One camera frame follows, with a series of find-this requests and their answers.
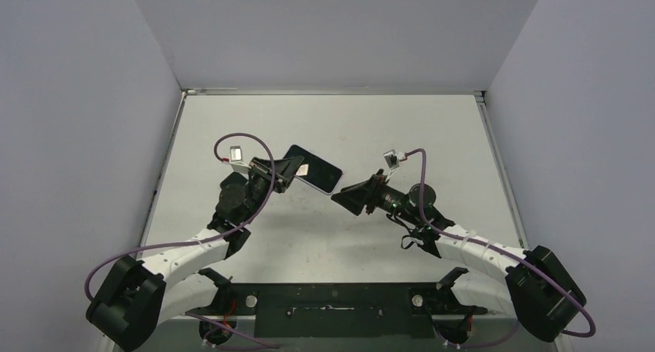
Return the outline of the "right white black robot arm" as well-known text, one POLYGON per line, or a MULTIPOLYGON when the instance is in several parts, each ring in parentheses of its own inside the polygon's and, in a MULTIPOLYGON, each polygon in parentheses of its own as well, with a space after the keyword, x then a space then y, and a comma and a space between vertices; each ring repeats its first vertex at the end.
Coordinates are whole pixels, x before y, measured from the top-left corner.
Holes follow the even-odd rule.
POLYGON ((402 192, 378 171, 331 200, 356 216, 381 210, 421 250, 459 263, 460 274, 439 281, 436 292, 439 307, 448 313, 462 306, 493 310, 552 342, 584 310, 584 294, 552 250, 501 245, 463 228, 436 209, 436 192, 427 184, 402 192))

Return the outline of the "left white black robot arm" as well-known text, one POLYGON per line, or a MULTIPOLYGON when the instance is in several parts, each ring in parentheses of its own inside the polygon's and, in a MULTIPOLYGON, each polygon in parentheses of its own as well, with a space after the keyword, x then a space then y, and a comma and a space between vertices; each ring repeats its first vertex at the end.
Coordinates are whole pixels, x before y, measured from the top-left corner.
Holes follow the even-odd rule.
POLYGON ((228 279, 210 265, 236 254, 250 236, 246 229, 271 193, 284 193, 302 157, 269 161, 255 157, 219 185, 219 201, 206 228, 180 245, 156 245, 158 253, 113 264, 90 301, 86 319, 124 351, 139 348, 160 323, 205 307, 224 312, 228 279))

